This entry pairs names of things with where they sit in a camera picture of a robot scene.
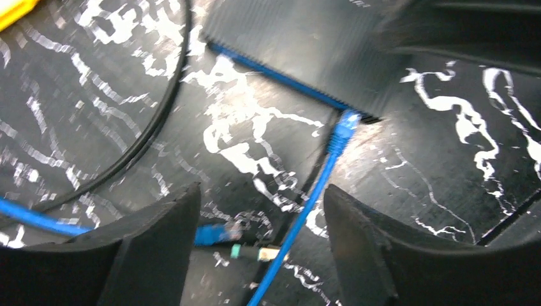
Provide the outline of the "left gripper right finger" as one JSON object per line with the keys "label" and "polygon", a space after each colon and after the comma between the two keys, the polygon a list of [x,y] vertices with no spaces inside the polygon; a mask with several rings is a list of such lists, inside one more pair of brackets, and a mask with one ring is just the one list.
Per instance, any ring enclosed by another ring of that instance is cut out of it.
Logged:
{"label": "left gripper right finger", "polygon": [[345,305],[539,305],[540,240],[464,244],[412,228],[330,185],[325,219]]}

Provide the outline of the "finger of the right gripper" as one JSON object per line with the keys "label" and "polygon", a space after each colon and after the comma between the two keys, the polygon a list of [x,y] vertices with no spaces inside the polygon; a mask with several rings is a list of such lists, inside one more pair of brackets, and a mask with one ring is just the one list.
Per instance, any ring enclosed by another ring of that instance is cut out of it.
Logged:
{"label": "finger of the right gripper", "polygon": [[378,25],[378,44],[539,76],[540,1],[398,1]]}

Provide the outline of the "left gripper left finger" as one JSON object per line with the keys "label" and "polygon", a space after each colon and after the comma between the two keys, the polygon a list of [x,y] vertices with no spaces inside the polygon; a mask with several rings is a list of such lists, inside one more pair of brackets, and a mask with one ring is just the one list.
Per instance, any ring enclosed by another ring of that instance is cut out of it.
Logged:
{"label": "left gripper left finger", "polygon": [[1,248],[2,305],[179,305],[197,183],[63,243]]}

